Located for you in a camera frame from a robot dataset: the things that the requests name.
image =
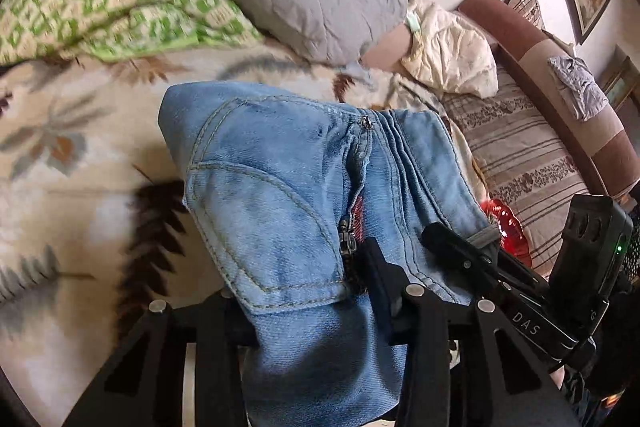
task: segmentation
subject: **striped pillowcase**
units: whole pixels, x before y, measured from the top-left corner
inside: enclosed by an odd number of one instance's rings
[[[571,198],[588,193],[573,159],[499,65],[496,96],[446,94],[442,103],[464,134],[491,197],[508,204],[520,220],[533,268],[547,276],[562,244]]]
[[[509,0],[507,4],[536,28],[545,29],[545,22],[542,20],[542,11],[538,0]]]

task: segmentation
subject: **metal bolt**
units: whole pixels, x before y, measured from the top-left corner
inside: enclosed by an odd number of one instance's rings
[[[156,299],[149,304],[149,311],[152,313],[162,313],[166,309],[166,301]]]
[[[404,289],[404,291],[406,291],[407,295],[411,295],[412,297],[422,297],[424,295],[424,286],[419,284],[410,284]]]
[[[484,313],[493,313],[495,312],[495,304],[488,299],[482,299],[478,301],[478,309]]]

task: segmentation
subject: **denim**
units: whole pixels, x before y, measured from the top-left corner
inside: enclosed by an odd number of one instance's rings
[[[462,237],[489,226],[438,115],[203,82],[170,87],[159,125],[185,204],[257,331],[242,374],[252,425],[359,426],[395,406],[405,347],[386,345],[368,296],[351,294],[337,224],[362,195],[365,236],[385,258],[469,303],[419,241],[433,221]]]

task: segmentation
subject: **zipper pull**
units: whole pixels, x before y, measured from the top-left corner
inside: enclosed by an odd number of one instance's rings
[[[373,124],[369,120],[368,116],[362,117],[362,119],[360,120],[360,125],[363,126],[367,131],[370,131],[371,129],[373,129]]]
[[[349,221],[341,219],[338,223],[338,238],[340,239],[340,255],[353,255],[358,248],[356,237],[349,230]]]
[[[340,239],[340,256],[344,267],[344,279],[351,287],[353,295],[361,295],[366,291],[364,283],[360,280],[355,263],[355,253],[358,242],[353,232],[349,229],[349,220],[341,219],[338,223],[338,238]]]

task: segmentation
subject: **floral bedspread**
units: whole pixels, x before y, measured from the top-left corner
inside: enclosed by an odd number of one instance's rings
[[[232,78],[380,110],[433,103],[399,75],[372,77],[270,42],[35,60],[0,78],[0,366],[43,427],[62,424],[149,302],[180,307],[222,286],[158,128],[168,86]]]

